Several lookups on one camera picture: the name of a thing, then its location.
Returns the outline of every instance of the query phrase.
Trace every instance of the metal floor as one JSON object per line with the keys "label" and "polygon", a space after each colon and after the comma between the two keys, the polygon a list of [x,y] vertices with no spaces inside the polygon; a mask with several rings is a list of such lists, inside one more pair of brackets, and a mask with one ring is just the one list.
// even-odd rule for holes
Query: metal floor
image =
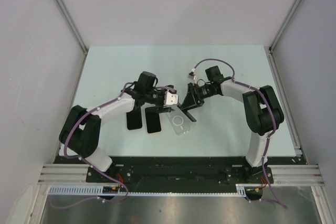
{"label": "metal floor", "polygon": [[[235,197],[129,197],[119,203],[90,200],[75,207],[56,210],[83,196],[48,196],[41,223],[321,223],[310,187],[275,188],[288,206],[284,210],[269,202],[249,204]],[[264,198],[271,197],[269,189]]]}

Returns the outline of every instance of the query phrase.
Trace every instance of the smartphone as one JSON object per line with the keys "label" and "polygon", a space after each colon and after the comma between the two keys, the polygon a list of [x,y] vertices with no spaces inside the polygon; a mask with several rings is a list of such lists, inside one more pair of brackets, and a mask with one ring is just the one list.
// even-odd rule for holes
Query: smartphone
{"label": "smartphone", "polygon": [[141,107],[126,113],[127,129],[137,130],[142,128]]}
{"label": "smartphone", "polygon": [[153,107],[145,108],[145,122],[148,134],[161,132],[160,114],[156,113]]}

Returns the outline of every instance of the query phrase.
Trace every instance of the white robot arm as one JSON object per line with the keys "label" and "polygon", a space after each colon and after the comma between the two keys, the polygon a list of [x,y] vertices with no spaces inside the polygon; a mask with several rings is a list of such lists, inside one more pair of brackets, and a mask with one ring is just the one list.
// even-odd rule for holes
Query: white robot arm
{"label": "white robot arm", "polygon": [[157,113],[170,112],[170,105],[178,103],[178,95],[173,86],[155,87],[157,78],[149,72],[142,72],[134,88],[127,87],[118,98],[93,109],[79,105],[73,107],[59,136],[66,148],[85,158],[97,169],[105,172],[112,164],[112,159],[98,147],[100,128],[117,116],[139,108],[145,103],[154,104]]}
{"label": "white robot arm", "polygon": [[[183,103],[179,105],[180,109],[191,121],[196,122],[196,119],[188,110],[203,106],[204,99],[206,98],[219,94],[243,103],[246,121],[252,131],[250,146],[245,160],[250,171],[260,171],[263,156],[264,162],[267,162],[267,153],[264,155],[267,137],[274,129],[271,115],[267,108],[261,108],[260,106],[260,104],[263,104],[260,93],[263,94],[271,107],[276,128],[284,121],[284,115],[273,88],[271,86],[264,86],[256,91],[245,84],[243,86],[243,83],[237,84],[231,77],[224,78],[218,66],[206,69],[205,72],[209,82],[206,82],[203,86],[199,86],[197,83],[189,83],[187,95]],[[193,72],[190,73],[190,76],[196,79]]]}

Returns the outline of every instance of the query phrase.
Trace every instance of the purple cable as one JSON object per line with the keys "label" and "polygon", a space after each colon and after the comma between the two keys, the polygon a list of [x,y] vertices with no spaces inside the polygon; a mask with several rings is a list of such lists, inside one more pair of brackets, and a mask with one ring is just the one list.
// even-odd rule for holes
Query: purple cable
{"label": "purple cable", "polygon": [[[85,113],[85,114],[84,114],[84,115],[77,121],[77,123],[72,127],[72,129],[71,129],[71,131],[70,131],[70,133],[69,133],[69,135],[68,135],[68,137],[67,137],[67,139],[66,139],[66,141],[65,141],[65,143],[64,143],[64,156],[65,156],[66,158],[76,158],[76,157],[79,157],[79,155],[69,156],[68,153],[67,153],[67,149],[68,149],[68,145],[69,145],[70,139],[71,139],[73,133],[75,132],[75,130],[77,129],[77,127],[80,125],[80,123],[81,123],[81,122],[82,122],[82,121],[83,121],[89,114],[91,114],[92,112],[97,111],[97,108],[102,108],[102,107],[105,107],[105,106],[107,106],[107,105],[109,105],[109,104],[112,104],[112,103],[116,102],[116,101],[118,100],[118,98],[121,97],[121,96],[125,93],[125,89],[126,89],[126,88],[129,88],[129,87],[131,87],[131,86],[133,86],[133,85],[134,85],[134,83],[132,83],[132,82],[127,82],[127,83],[124,85],[124,87],[123,87],[121,93],[120,93],[116,98],[114,98],[114,99],[112,99],[112,100],[110,100],[110,101],[108,101],[108,102],[106,102],[106,103],[103,103],[102,105],[99,105],[99,106],[93,108],[92,110],[90,110],[90,111],[88,111],[87,113]],[[120,201],[122,201],[122,200],[124,200],[124,199],[127,198],[127,195],[128,195],[128,193],[129,193],[129,190],[128,190],[127,186],[126,186],[124,183],[122,183],[121,181],[118,181],[118,180],[116,180],[116,179],[110,177],[109,175],[105,174],[104,172],[102,172],[101,170],[99,170],[98,168],[96,168],[95,166],[93,166],[93,165],[92,165],[90,162],[88,162],[85,158],[82,158],[81,160],[82,160],[84,163],[86,163],[86,164],[88,164],[89,166],[91,166],[91,167],[92,167],[93,169],[95,169],[97,172],[99,172],[102,176],[108,178],[109,180],[111,180],[111,181],[113,181],[113,182],[118,183],[118,184],[121,185],[123,188],[125,188],[125,190],[126,190],[126,194],[125,194],[123,197],[118,198],[118,199],[115,199],[115,200],[113,200],[113,199],[109,199],[109,200],[108,200],[108,199],[103,199],[104,202],[105,202],[105,201],[107,201],[107,202],[120,202]],[[74,204],[71,204],[71,205],[69,205],[69,206],[64,206],[64,207],[57,207],[57,206],[55,206],[54,204],[52,204],[51,201],[50,201],[50,205],[51,205],[51,207],[53,207],[53,208],[55,208],[55,209],[67,209],[67,208],[74,207],[74,206],[76,206],[76,205],[78,205],[78,204],[81,204],[81,203],[83,203],[83,202],[85,202],[85,201],[87,201],[87,200],[91,200],[91,199],[97,199],[97,197],[89,197],[89,198],[80,200],[80,201],[78,201],[78,202],[76,202],[76,203],[74,203]]]}
{"label": "purple cable", "polygon": [[275,193],[275,191],[274,191],[274,189],[273,189],[273,187],[272,187],[272,185],[271,185],[271,183],[270,183],[270,181],[269,181],[269,179],[268,179],[268,176],[267,176],[267,173],[266,173],[266,169],[265,169],[265,156],[266,156],[267,151],[268,151],[268,147],[269,147],[269,143],[270,143],[270,137],[271,137],[271,136],[275,133],[275,131],[277,130],[276,122],[275,122],[274,115],[273,115],[273,113],[272,113],[272,109],[271,109],[270,105],[268,104],[268,102],[267,102],[265,96],[263,95],[263,93],[262,93],[260,90],[258,90],[258,89],[255,88],[255,87],[252,87],[252,86],[250,86],[250,85],[247,85],[247,84],[245,84],[245,83],[243,83],[243,82],[235,81],[235,78],[234,78],[234,76],[235,76],[235,70],[234,70],[234,68],[233,68],[229,63],[227,63],[227,62],[225,62],[225,61],[223,61],[223,60],[213,59],[213,58],[204,59],[204,60],[201,60],[199,63],[197,63],[196,66],[195,66],[194,68],[196,69],[196,67],[197,67],[199,64],[201,64],[203,61],[207,61],[207,60],[215,60],[215,61],[219,61],[219,62],[222,62],[222,63],[228,65],[228,66],[232,69],[232,76],[231,76],[231,80],[232,80],[232,82],[233,82],[233,83],[236,83],[236,84],[238,84],[238,85],[241,85],[241,86],[243,86],[243,87],[247,87],[247,88],[249,88],[249,89],[252,89],[252,90],[256,91],[256,92],[260,95],[260,97],[262,98],[262,100],[264,101],[264,104],[266,105],[267,111],[268,111],[268,113],[269,113],[270,116],[271,116],[272,125],[273,125],[273,130],[272,130],[272,132],[270,132],[270,133],[267,135],[265,150],[264,150],[264,153],[263,153],[263,155],[262,155],[262,157],[261,157],[261,166],[262,166],[262,171],[263,171],[263,173],[264,173],[264,177],[265,177],[266,182],[267,182],[267,184],[268,184],[268,186],[269,186],[269,189],[271,190],[271,192],[272,192],[272,194],[274,195],[274,197],[275,197],[276,200],[273,200],[273,199],[262,199],[261,201],[276,202],[276,203],[278,203],[279,205],[281,205],[283,208],[288,209],[288,207],[287,207],[284,203],[281,202],[281,200],[279,199],[278,195]]}
{"label": "purple cable", "polygon": [[229,66],[232,70],[232,78],[235,77],[235,69],[229,64],[227,63],[226,61],[223,61],[223,60],[219,60],[219,59],[215,59],[215,58],[208,58],[208,59],[204,59],[204,60],[201,60],[199,63],[196,64],[196,66],[194,67],[194,69],[196,69],[198,67],[199,64],[201,64],[202,62],[204,61],[208,61],[208,60],[214,60],[214,61],[219,61],[221,63],[224,63],[225,65]]}

